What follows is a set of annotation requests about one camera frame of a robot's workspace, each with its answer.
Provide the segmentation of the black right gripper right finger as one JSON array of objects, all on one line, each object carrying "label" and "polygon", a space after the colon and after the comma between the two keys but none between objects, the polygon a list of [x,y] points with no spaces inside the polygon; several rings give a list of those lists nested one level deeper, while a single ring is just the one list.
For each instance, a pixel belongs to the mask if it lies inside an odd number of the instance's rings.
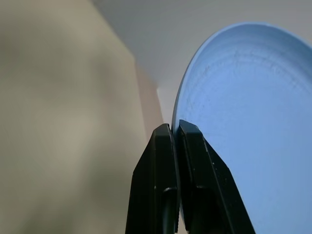
[{"label": "black right gripper right finger", "polygon": [[256,234],[231,171],[199,128],[180,120],[177,159],[188,234]]}]

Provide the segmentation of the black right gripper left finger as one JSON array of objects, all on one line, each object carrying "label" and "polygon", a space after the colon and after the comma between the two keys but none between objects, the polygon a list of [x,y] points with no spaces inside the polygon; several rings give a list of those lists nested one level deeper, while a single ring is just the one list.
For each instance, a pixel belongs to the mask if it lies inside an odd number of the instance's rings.
[{"label": "black right gripper left finger", "polygon": [[176,234],[180,182],[168,124],[152,132],[132,175],[125,234]]}]

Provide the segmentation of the blue plate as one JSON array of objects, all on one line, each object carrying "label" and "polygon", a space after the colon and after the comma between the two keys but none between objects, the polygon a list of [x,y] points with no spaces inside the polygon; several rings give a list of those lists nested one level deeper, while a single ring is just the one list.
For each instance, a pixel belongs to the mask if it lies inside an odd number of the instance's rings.
[{"label": "blue plate", "polygon": [[229,167],[256,234],[312,234],[312,45],[267,23],[223,28],[186,69],[181,119]]}]

